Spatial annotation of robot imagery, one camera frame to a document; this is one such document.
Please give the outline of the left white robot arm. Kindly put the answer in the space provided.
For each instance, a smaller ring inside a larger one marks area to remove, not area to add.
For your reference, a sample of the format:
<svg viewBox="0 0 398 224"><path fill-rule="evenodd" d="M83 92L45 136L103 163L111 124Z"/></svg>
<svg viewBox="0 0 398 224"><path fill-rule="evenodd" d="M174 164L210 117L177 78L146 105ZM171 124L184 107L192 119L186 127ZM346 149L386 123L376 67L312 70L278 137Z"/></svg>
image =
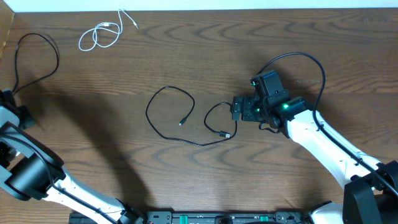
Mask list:
<svg viewBox="0 0 398 224"><path fill-rule="evenodd" d="M11 90L1 92L1 188L14 198L64 205L95 223L144 223L145 214L76 180L62 159L24 130L31 125L25 106Z"/></svg>

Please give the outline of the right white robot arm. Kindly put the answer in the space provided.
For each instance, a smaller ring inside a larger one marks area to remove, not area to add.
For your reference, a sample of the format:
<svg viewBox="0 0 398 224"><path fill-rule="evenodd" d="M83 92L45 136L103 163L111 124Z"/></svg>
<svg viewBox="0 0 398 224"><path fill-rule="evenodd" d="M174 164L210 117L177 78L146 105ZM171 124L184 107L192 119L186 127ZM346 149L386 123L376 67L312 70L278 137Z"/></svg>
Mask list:
<svg viewBox="0 0 398 224"><path fill-rule="evenodd" d="M397 161L387 164L351 144L302 97L291 98L275 70L251 78L253 96L236 96L235 121L265 124L310 152L343 189L343 203L325 202L307 223L397 223Z"/></svg>

